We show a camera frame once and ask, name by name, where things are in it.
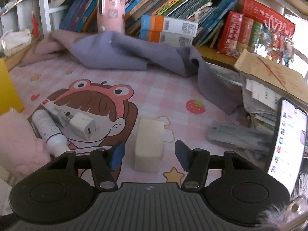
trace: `pink plush toy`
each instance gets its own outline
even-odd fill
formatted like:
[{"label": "pink plush toy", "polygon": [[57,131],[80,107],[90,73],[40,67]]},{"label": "pink plush toy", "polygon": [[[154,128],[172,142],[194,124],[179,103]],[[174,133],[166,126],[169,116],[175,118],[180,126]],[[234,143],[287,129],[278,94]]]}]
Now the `pink plush toy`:
[{"label": "pink plush toy", "polygon": [[0,115],[0,164],[24,178],[50,162],[46,144],[38,139],[30,123],[14,109]]}]

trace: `white phone charger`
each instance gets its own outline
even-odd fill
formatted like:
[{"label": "white phone charger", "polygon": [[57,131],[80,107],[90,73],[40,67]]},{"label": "white phone charger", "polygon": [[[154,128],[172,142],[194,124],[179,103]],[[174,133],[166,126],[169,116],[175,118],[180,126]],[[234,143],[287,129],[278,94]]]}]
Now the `white phone charger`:
[{"label": "white phone charger", "polygon": [[89,140],[96,132],[96,123],[94,119],[81,112],[73,116],[70,120],[70,125],[76,135],[86,140]]}]

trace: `white bottle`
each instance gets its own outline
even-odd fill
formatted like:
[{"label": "white bottle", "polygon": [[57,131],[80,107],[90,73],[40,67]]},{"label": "white bottle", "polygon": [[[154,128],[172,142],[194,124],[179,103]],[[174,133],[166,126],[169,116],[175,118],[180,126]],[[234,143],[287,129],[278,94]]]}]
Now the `white bottle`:
[{"label": "white bottle", "polygon": [[32,116],[32,122],[42,139],[46,142],[49,154],[58,157],[70,150],[67,146],[67,138],[45,110],[37,110]]}]

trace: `star print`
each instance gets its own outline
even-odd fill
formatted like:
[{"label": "star print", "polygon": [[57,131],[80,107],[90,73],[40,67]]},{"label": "star print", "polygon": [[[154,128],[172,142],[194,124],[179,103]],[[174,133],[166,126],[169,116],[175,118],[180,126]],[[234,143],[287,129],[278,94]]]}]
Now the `star print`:
[{"label": "star print", "polygon": [[173,167],[170,172],[164,172],[164,177],[167,179],[167,182],[177,182],[179,186],[181,186],[181,180],[184,178],[184,174],[177,171],[175,167]]},{"label": "star print", "polygon": [[31,82],[38,80],[41,77],[41,75],[34,75],[31,77]]}]

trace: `pink cylinder container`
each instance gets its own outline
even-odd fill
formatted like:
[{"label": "pink cylinder container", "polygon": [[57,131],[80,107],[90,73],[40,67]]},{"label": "pink cylinder container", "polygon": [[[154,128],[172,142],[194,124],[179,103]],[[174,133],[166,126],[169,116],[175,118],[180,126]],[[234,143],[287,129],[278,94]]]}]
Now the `pink cylinder container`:
[{"label": "pink cylinder container", "polygon": [[98,32],[116,31],[125,34],[125,0],[97,0]]}]

